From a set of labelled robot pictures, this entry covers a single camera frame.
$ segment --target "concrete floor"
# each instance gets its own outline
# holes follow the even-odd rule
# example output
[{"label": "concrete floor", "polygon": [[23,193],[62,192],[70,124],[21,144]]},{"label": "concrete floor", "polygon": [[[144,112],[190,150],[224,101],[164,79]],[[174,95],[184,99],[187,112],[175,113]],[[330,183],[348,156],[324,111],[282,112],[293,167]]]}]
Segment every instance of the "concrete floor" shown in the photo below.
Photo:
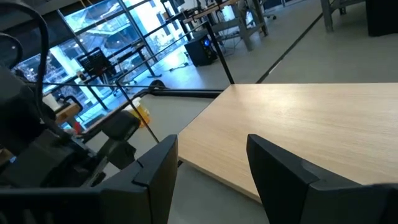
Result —
[{"label": "concrete floor", "polygon": [[[256,46],[252,52],[246,52],[240,42],[234,54],[226,58],[237,83],[256,82],[321,13],[320,2],[306,0],[275,13],[278,20],[268,22],[270,35],[266,38],[252,36]],[[394,64],[398,61],[398,35],[368,37],[364,4],[348,7],[347,13],[342,17],[337,12],[334,14],[335,32],[332,34],[326,34],[321,19],[264,83],[398,81],[395,76],[398,68]],[[182,63],[185,59],[181,52],[170,57],[179,59],[169,60],[177,65]],[[188,66],[162,73],[161,80],[171,88],[226,88],[229,85],[219,61],[207,67]],[[159,139],[179,133],[209,103],[211,100],[193,98],[143,98],[143,104],[151,113],[150,126]],[[100,133],[88,145],[99,149],[105,140]],[[155,144],[145,129],[139,129],[129,142],[137,148],[138,156]],[[110,175],[117,171],[112,166],[106,169]],[[268,221],[260,204],[183,164],[177,174],[169,223]]]}]

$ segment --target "yellow object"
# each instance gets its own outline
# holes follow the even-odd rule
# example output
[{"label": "yellow object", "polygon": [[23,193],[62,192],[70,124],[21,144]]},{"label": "yellow object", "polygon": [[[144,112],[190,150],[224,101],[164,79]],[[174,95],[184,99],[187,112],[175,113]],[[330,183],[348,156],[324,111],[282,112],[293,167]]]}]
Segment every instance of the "yellow object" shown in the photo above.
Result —
[{"label": "yellow object", "polygon": [[[144,107],[141,103],[141,97],[137,97],[133,99],[132,101],[133,105],[137,108],[138,112],[141,114],[141,116],[144,118],[144,121],[149,124],[150,122],[150,114],[147,108]],[[137,114],[137,112],[132,108],[132,106],[127,106],[125,108],[128,112],[130,112],[132,115],[134,115],[136,118],[140,119],[140,116]],[[140,128],[144,127],[144,123],[141,120],[141,124],[139,125]]]}]

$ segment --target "gray floor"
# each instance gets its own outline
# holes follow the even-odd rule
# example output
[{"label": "gray floor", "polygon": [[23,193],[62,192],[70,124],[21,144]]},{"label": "gray floor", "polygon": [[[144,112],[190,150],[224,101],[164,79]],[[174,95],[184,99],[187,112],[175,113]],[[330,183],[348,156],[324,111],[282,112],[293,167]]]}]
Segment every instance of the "gray floor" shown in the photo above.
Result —
[{"label": "gray floor", "polygon": [[[371,38],[367,35],[364,4],[347,8],[348,14],[334,16],[335,32],[326,34],[323,21],[303,38],[264,80],[265,83],[396,82],[398,35]],[[289,48],[321,13],[319,0],[306,0],[275,12],[269,21],[270,36],[254,35],[256,49],[246,52],[242,42],[226,58],[237,83],[254,83]],[[181,63],[183,49],[174,55]],[[171,88],[225,88],[229,85],[219,61],[207,67],[189,66],[165,72],[161,78]],[[211,100],[145,96],[151,128],[163,139],[178,134]],[[99,134],[88,145],[99,149],[107,139]],[[155,141],[140,129],[129,142],[140,156]],[[110,175],[118,170],[108,166]],[[212,178],[183,164],[177,174],[169,223],[268,223],[261,205]]]}]

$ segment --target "floor line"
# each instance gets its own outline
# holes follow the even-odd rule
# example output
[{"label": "floor line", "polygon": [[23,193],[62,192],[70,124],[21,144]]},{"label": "floor line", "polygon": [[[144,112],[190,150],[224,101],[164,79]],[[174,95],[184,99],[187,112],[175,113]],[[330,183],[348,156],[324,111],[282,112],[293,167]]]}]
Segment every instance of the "floor line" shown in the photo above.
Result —
[{"label": "floor line", "polygon": [[271,65],[270,68],[258,79],[256,84],[262,83],[264,79],[273,71],[278,64],[286,57],[286,55],[306,36],[308,32],[315,26],[315,24],[322,18],[323,13],[321,13],[305,30],[304,32],[293,42],[293,44]]}]

